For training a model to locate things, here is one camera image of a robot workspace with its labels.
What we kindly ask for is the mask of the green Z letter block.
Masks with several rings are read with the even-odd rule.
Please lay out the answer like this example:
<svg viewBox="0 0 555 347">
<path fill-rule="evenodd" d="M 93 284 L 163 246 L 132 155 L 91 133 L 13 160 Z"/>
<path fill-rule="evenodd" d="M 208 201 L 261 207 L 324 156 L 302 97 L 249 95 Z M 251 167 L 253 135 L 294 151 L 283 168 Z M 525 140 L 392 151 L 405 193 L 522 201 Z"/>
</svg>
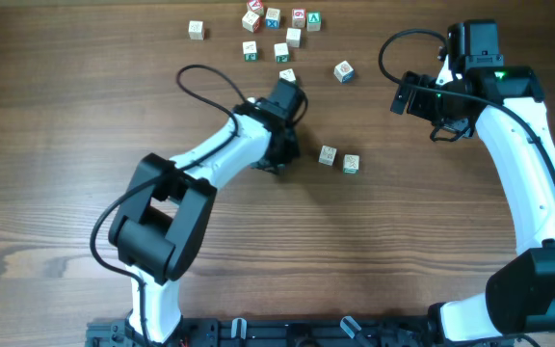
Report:
<svg viewBox="0 0 555 347">
<path fill-rule="evenodd" d="M 359 171 L 359 156 L 354 154 L 345 154 L 343 159 L 343 173 L 357 174 Z"/>
</svg>

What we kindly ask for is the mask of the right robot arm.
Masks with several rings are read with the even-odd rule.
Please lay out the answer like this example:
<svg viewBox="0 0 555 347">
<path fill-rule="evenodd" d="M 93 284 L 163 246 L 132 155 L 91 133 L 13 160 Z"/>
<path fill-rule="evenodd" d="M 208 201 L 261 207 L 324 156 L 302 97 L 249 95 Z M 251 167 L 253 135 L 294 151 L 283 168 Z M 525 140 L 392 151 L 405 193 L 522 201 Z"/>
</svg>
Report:
<svg viewBox="0 0 555 347">
<path fill-rule="evenodd" d="M 545 95 L 528 66 L 506 65 L 491 19 L 440 36 L 437 77 L 406 72 L 391 104 L 432 125 L 435 142 L 478 136 L 493 160 L 515 227 L 515 259 L 485 290 L 430 309 L 433 344 L 470 346 L 555 332 L 555 146 Z"/>
</svg>

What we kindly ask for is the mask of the red M letter block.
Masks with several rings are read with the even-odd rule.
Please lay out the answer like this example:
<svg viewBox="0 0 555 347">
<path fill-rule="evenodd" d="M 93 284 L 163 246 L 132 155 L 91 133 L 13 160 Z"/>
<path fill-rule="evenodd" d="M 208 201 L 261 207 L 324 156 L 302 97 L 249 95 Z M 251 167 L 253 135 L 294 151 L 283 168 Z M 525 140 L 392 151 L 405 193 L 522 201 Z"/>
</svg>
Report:
<svg viewBox="0 0 555 347">
<path fill-rule="evenodd" d="M 337 149 L 329 146 L 322 146 L 318 162 L 327 166 L 332 166 L 335 160 Z"/>
</svg>

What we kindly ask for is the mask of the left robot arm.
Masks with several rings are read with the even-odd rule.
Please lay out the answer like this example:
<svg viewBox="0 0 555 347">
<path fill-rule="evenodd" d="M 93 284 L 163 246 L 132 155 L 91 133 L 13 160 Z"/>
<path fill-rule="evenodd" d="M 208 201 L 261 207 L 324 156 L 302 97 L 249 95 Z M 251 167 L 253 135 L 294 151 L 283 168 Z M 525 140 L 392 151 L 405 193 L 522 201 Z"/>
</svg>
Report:
<svg viewBox="0 0 555 347">
<path fill-rule="evenodd" d="M 179 281 L 198 254 L 218 191 L 245 168 L 276 174 L 299 157 L 295 126 L 307 106 L 303 90 L 281 79 L 268 97 L 230 110 L 225 126 L 198 147 L 141 160 L 108 235 L 137 292 L 113 345 L 176 342 Z"/>
</svg>

